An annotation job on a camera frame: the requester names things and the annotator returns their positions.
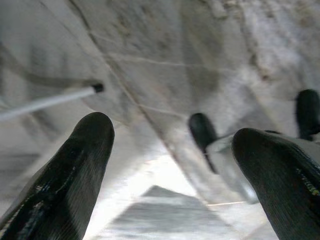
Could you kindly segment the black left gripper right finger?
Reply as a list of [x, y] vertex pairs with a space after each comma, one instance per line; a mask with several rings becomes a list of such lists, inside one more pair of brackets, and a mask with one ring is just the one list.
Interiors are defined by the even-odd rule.
[[232, 139], [235, 160], [280, 240], [320, 238], [320, 146], [254, 128]]

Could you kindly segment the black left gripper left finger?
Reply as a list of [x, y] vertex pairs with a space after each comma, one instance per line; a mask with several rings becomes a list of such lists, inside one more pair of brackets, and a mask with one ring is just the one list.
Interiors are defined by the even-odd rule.
[[83, 239], [114, 139], [107, 115], [92, 112], [83, 117], [1, 217], [1, 239]]

